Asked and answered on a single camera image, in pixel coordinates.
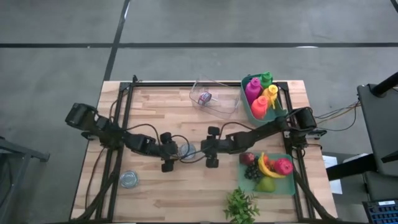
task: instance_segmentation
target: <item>green tray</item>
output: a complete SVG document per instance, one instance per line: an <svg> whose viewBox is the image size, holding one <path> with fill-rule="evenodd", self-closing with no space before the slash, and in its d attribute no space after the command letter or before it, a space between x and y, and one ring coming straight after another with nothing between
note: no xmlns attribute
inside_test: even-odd
<svg viewBox="0 0 398 224"><path fill-rule="evenodd" d="M254 152L255 156L261 156L261 153ZM287 158L288 160L292 161L292 157L287 154L267 154L269 159L278 160L280 158ZM247 166L240 164L238 162L238 184L239 187L246 191L246 192L257 192L254 190L256 183L253 180L246 179L244 177L244 171L246 170ZM294 188L294 178L293 173L289 174L285 178L275 178L274 179L276 184L276 190L274 192L260 192L262 194L276 194L276 195L293 195L295 194Z"/></svg>
<svg viewBox="0 0 398 224"><path fill-rule="evenodd" d="M279 116L285 116L287 114L286 110L283 110L279 100L275 100L275 109L272 109L272 107L268 108L267 114L263 119L256 119L253 114L251 113L250 105L248 103L248 99L246 99L246 95L244 94L244 90L246 89L246 85L250 82L250 80L254 77L260 77L261 74L258 75L248 75L242 79L241 82L241 99L242 99L242 104L244 107L244 110L246 112L246 115L248 116L248 120L251 124L253 124L255 127L260 127L270 121L275 120L276 117Z"/></svg>

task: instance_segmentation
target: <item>keyboard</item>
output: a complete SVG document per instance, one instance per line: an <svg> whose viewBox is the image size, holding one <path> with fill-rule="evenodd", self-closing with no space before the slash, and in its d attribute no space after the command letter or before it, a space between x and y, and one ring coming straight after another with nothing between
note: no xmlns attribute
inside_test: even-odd
<svg viewBox="0 0 398 224"><path fill-rule="evenodd" d="M398 224L398 199L363 202L370 223Z"/></svg>

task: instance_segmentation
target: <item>yellow bottle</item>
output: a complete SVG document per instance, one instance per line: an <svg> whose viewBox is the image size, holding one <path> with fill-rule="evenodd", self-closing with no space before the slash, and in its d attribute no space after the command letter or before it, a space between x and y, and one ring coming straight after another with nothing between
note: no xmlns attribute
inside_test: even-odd
<svg viewBox="0 0 398 224"><path fill-rule="evenodd" d="M278 97L278 87L275 85L270 85L262 92L262 96L267 97L268 106L272 105L272 109L275 109L275 100Z"/></svg>

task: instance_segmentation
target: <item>green leaves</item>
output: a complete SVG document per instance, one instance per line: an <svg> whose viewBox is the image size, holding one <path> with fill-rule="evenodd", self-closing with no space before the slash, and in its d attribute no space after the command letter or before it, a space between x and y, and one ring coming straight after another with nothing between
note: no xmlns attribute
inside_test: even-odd
<svg viewBox="0 0 398 224"><path fill-rule="evenodd" d="M226 197L228 207L223 210L225 219L232 218L232 224L253 224L253 216L260 215L260 211L254 203L255 198L254 194L245 195L242 189L235 189Z"/></svg>

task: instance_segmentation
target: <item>banana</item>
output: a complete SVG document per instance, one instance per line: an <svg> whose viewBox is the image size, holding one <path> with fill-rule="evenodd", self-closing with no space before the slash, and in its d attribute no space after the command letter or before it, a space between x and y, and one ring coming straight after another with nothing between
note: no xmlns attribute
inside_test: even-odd
<svg viewBox="0 0 398 224"><path fill-rule="evenodd" d="M269 176L269 177L272 177L272 178L284 178L284 177L285 177L284 175L277 174L277 173L275 173L275 172L269 170L269 169L266 167L266 165L265 165L265 163L264 163L264 153L263 153L263 152L261 153L261 156L260 156L260 158L259 158L259 169L260 169L260 171L261 171L263 174L265 174L265 175L267 175L267 176Z"/></svg>

